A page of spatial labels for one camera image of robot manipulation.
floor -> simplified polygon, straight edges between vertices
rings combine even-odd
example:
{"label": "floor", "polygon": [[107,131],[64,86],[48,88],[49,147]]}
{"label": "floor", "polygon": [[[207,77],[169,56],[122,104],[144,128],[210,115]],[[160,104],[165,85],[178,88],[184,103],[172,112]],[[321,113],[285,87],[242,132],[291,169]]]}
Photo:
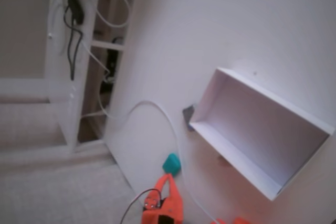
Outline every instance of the floor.
{"label": "floor", "polygon": [[104,144],[68,152],[50,104],[0,104],[0,136],[1,223],[119,223],[135,196]]}

power cord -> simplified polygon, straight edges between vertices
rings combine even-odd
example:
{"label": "power cord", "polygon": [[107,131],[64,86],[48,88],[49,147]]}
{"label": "power cord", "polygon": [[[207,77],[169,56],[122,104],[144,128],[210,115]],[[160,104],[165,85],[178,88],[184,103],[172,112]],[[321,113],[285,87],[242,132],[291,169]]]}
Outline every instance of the power cord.
{"label": "power cord", "polygon": [[[79,29],[74,28],[74,18],[71,17],[71,25],[68,24],[66,16],[67,16],[67,12],[69,10],[69,6],[66,7],[65,11],[64,11],[64,15],[63,15],[63,21],[64,24],[71,29],[71,33],[70,33],[70,39],[69,39],[69,43],[68,43],[68,50],[67,50],[67,55],[68,55],[68,61],[69,61],[69,65],[70,65],[70,79],[73,81],[75,79],[75,67],[76,67],[76,59],[77,59],[77,52],[78,52],[78,48],[79,48],[79,44],[81,43],[82,39],[83,39],[83,32]],[[79,39],[77,41],[76,47],[75,47],[75,52],[73,54],[73,60],[71,60],[71,45],[72,45],[72,41],[74,38],[74,31],[76,31],[79,34]]]}
{"label": "power cord", "polygon": [[111,71],[89,50],[84,42],[82,42],[82,46],[84,47],[85,51],[96,61],[96,63],[98,63],[106,71],[104,82],[109,83],[108,76],[111,74]]}
{"label": "power cord", "polygon": [[92,7],[96,9],[96,13],[97,13],[98,17],[99,17],[99,18],[100,18],[106,25],[108,25],[109,27],[111,27],[111,28],[122,28],[122,27],[124,27],[124,26],[126,26],[126,25],[128,24],[128,22],[129,22],[129,18],[130,18],[130,13],[131,13],[131,6],[130,6],[130,3],[128,2],[128,0],[123,0],[124,3],[125,3],[125,6],[126,6],[126,8],[127,8],[128,15],[127,15],[127,19],[126,19],[126,21],[125,21],[124,23],[122,23],[122,24],[112,24],[112,23],[108,22],[108,21],[103,17],[103,15],[99,12],[97,6],[93,3],[93,0],[89,0],[89,1],[90,1],[90,3],[91,3]]}
{"label": "power cord", "polygon": [[133,204],[134,204],[134,203],[135,203],[135,202],[136,202],[136,201],[137,201],[143,194],[145,194],[145,193],[147,193],[147,192],[149,192],[149,191],[157,191],[157,192],[159,193],[159,198],[160,198],[160,200],[159,200],[158,204],[160,204],[160,202],[161,202],[161,200],[162,200],[160,190],[158,190],[158,189],[156,189],[156,188],[147,189],[147,190],[145,190],[145,191],[139,193],[139,194],[138,194],[138,195],[131,201],[131,203],[128,205],[128,207],[127,207],[125,213],[123,214],[123,216],[122,216],[122,218],[121,218],[121,220],[120,220],[120,224],[123,223],[123,221],[124,221],[124,219],[125,219],[125,217],[126,217],[126,214],[127,214],[128,211],[130,210],[131,206],[132,206],[132,205],[133,205]]}
{"label": "power cord", "polygon": [[[71,10],[71,25],[67,23],[67,12]],[[67,50],[67,57],[69,61],[69,66],[70,66],[70,79],[73,81],[75,79],[75,68],[76,68],[76,59],[77,59],[77,53],[78,53],[78,48],[79,44],[83,39],[83,32],[79,29],[75,28],[75,21],[77,25],[81,25],[84,20],[84,12],[83,9],[79,3],[78,0],[68,0],[68,5],[65,8],[64,15],[63,15],[63,21],[64,24],[71,29],[70,33],[70,39],[68,43],[68,50]],[[74,32],[77,32],[79,34],[79,39],[77,41],[76,47],[75,47],[75,52],[73,54],[73,59],[71,59],[71,45],[72,41],[74,39]]]}
{"label": "power cord", "polygon": [[[91,56],[93,56],[96,60],[98,60],[92,52],[90,52],[88,50],[88,47],[82,43],[82,45],[85,47],[85,49],[89,52],[89,54]],[[100,94],[98,93],[98,103],[99,103],[99,107],[101,109],[101,111],[99,112],[94,112],[94,113],[99,113],[99,115],[101,114],[101,112],[103,112],[108,118],[111,118],[113,120],[126,120],[130,114],[139,106],[141,105],[150,105],[150,106],[153,106],[153,107],[156,107],[164,116],[165,118],[168,120],[169,122],[169,125],[172,129],[172,132],[174,134],[174,137],[175,137],[175,140],[176,140],[176,144],[177,144],[177,151],[178,151],[178,154],[179,154],[179,157],[180,157],[180,161],[181,161],[181,173],[182,173],[182,178],[183,178],[183,181],[184,181],[184,184],[186,185],[186,178],[185,178],[185,165],[184,165],[184,161],[183,161],[183,154],[182,154],[182,146],[181,146],[181,143],[180,143],[180,139],[178,137],[178,134],[177,134],[177,130],[175,129],[174,127],[174,124],[173,124],[173,121],[171,120],[171,118],[169,117],[169,114],[165,111],[165,109],[159,105],[157,102],[155,101],[151,101],[151,100],[141,100],[139,101],[137,104],[135,104],[125,115],[123,116],[113,116],[111,115],[105,108],[104,106],[102,105],[102,102],[101,102],[101,99],[100,99]],[[189,187],[186,185],[185,186],[186,190],[188,191],[190,197],[192,198],[192,200],[203,210],[203,212],[208,215],[216,224],[219,224],[219,222],[217,221],[217,219],[215,217],[213,217],[202,205],[201,203],[198,202],[198,200],[193,196],[193,194],[191,193],[191,191],[189,190]]]}

white cord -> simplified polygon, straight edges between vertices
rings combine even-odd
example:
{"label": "white cord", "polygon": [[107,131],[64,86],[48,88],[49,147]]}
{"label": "white cord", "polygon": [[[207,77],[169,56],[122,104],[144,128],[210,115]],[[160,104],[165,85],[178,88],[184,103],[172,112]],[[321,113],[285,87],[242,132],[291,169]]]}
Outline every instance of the white cord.
{"label": "white cord", "polygon": [[111,73],[110,70],[103,63],[101,63],[100,60],[98,60],[98,58],[89,50],[88,46],[83,41],[81,44],[85,51],[88,52],[88,54],[96,61],[96,63],[98,63],[107,72],[107,75],[109,75]]}
{"label": "white cord", "polygon": [[105,115],[103,111],[97,111],[97,112],[82,115],[80,118],[83,119],[83,118],[90,118],[92,116],[102,116],[102,115]]}
{"label": "white cord", "polygon": [[96,9],[96,13],[97,15],[100,17],[100,19],[106,24],[108,25],[109,27],[112,27],[112,28],[122,28],[124,26],[126,26],[129,22],[129,18],[130,18],[130,13],[131,13],[131,7],[130,7],[130,4],[128,2],[128,0],[124,0],[125,4],[126,4],[126,8],[127,8],[127,12],[128,12],[128,15],[127,15],[127,19],[124,23],[120,24],[120,25],[116,25],[116,24],[112,24],[110,22],[108,22],[102,15],[101,13],[99,12],[98,10],[98,7],[94,4],[93,0],[90,0],[90,3],[92,4],[92,6]]}
{"label": "white cord", "polygon": [[[89,52],[89,54],[91,56],[93,56],[96,60],[98,60],[91,52]],[[185,170],[184,170],[184,165],[183,165],[184,162],[183,162],[183,158],[182,158],[183,154],[182,154],[181,143],[179,141],[179,137],[177,135],[177,131],[174,128],[172,120],[170,119],[168,113],[165,111],[165,109],[162,106],[160,106],[158,103],[156,103],[154,101],[151,101],[151,100],[142,100],[142,101],[138,102],[137,104],[135,104],[126,115],[124,115],[124,116],[113,116],[113,115],[110,115],[109,112],[106,111],[106,109],[102,105],[102,102],[101,102],[101,99],[100,99],[100,94],[98,94],[98,103],[99,103],[101,111],[108,118],[111,118],[111,119],[114,119],[114,120],[126,119],[138,106],[141,106],[141,105],[151,105],[151,106],[156,107],[166,117],[166,119],[168,120],[169,125],[170,125],[170,127],[171,127],[171,129],[174,133],[174,137],[175,137],[175,140],[176,140],[176,143],[177,143],[177,151],[178,151],[178,154],[179,154],[179,157],[180,157],[180,162],[181,162],[182,178],[183,178],[184,184],[186,184]],[[192,200],[204,211],[204,213],[206,215],[208,215],[215,223],[219,224],[218,221],[216,220],[216,218],[212,217],[211,214],[198,202],[198,200],[196,198],[194,198],[194,196],[190,192],[189,188],[187,186],[185,186],[185,188],[188,191],[188,193],[190,194]]]}

teal object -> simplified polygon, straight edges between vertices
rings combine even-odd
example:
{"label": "teal object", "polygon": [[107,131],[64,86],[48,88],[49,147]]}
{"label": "teal object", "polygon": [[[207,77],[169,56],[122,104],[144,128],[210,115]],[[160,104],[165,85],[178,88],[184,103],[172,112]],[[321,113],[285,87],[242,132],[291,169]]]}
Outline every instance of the teal object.
{"label": "teal object", "polygon": [[174,153],[169,154],[162,168],[165,173],[171,173],[173,177],[175,177],[181,170],[181,162],[179,160],[179,157],[176,156]]}

black plug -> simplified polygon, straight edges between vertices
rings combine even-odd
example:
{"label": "black plug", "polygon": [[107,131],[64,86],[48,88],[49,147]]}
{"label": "black plug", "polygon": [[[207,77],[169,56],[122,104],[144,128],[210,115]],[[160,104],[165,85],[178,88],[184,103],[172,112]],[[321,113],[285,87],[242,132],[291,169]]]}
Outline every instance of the black plug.
{"label": "black plug", "polygon": [[69,8],[77,25],[83,24],[84,11],[78,0],[68,0]]}

